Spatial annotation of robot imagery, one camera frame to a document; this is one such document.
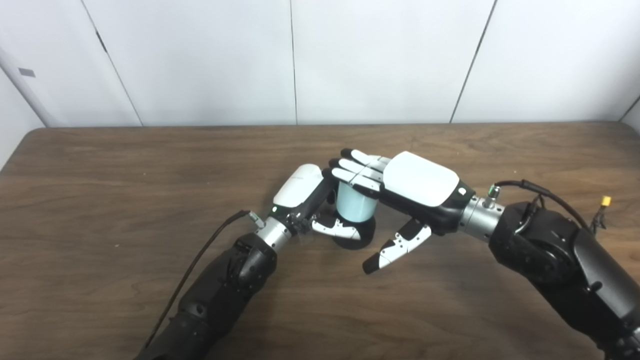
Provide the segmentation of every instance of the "yellow connector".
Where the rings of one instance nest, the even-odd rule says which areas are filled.
[[[602,202],[600,203],[600,205],[602,205],[602,206],[611,205],[611,197],[610,196],[603,196],[602,197]]]

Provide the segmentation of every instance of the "metal connector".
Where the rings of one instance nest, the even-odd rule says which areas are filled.
[[[486,199],[482,203],[482,207],[485,209],[493,209],[498,196],[500,196],[500,187],[491,185],[489,192],[486,194]]]
[[[249,218],[255,223],[258,229],[264,229],[265,223],[264,221],[262,221],[260,216],[258,216],[258,214],[254,213],[253,211],[250,211],[249,214],[247,214],[247,216],[249,216]]]
[[[496,203],[491,208],[483,206],[488,201],[490,199],[472,197],[462,213],[458,230],[478,240],[489,242],[504,212],[504,207]]]

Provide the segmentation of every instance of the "wooden table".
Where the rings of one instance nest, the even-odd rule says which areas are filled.
[[[640,281],[640,138],[623,124],[41,129],[0,173],[0,359],[133,358],[212,231],[241,208],[265,214],[298,165],[343,147],[412,151],[480,193],[527,178],[586,218],[610,195],[599,239]],[[292,241],[211,358],[602,358],[473,238],[435,237],[364,275],[405,221],[376,218],[363,250]],[[230,226],[195,274],[252,230]]]

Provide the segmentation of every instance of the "fingertip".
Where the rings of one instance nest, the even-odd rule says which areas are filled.
[[[369,259],[366,259],[362,263],[362,270],[369,275],[377,270],[380,270],[380,253],[373,254]]]
[[[353,152],[353,149],[345,148],[340,151],[340,156],[349,160],[353,160],[353,155],[351,154],[352,152]]]
[[[340,167],[340,159],[333,158],[333,159],[329,160],[329,166],[332,167],[332,168]]]
[[[332,168],[328,167],[328,168],[324,168],[322,170],[322,177],[325,179],[335,179],[335,176],[333,176],[333,174],[331,173],[331,170],[333,170]]]

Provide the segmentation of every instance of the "robotic hand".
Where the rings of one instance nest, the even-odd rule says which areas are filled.
[[[177,314],[135,360],[202,359],[226,335],[249,300],[275,271],[278,251],[311,229],[314,213],[335,190],[316,165],[302,165],[273,199],[266,221],[244,211],[258,225],[211,261],[180,299]]]
[[[452,170],[409,152],[392,159],[351,149],[341,154],[342,159],[331,160],[329,169],[340,181],[337,205],[345,202],[360,210],[367,206],[358,197],[367,197],[412,217],[395,239],[365,261],[367,274],[413,250],[432,232],[462,231],[488,243],[500,264],[526,277],[607,359],[640,359],[640,287],[557,195],[523,180],[495,183],[481,198]],[[504,207],[496,203],[501,186],[517,186],[538,196]],[[578,224],[546,209],[543,197],[558,202]],[[337,209],[353,211],[348,207]]]
[[[373,216],[377,201],[412,217],[393,240],[364,262],[365,273],[391,264],[431,233],[443,236],[462,228],[470,233],[489,231],[491,235],[489,229],[477,228],[482,224],[463,222],[465,215],[473,213],[479,199],[452,170],[406,151],[393,159],[368,156],[352,149],[344,149],[341,155],[341,159],[329,162],[331,176],[340,181],[336,198],[339,218],[368,221],[366,216]],[[499,211],[502,208],[496,207],[485,216],[497,221]],[[353,213],[365,216],[358,218]]]

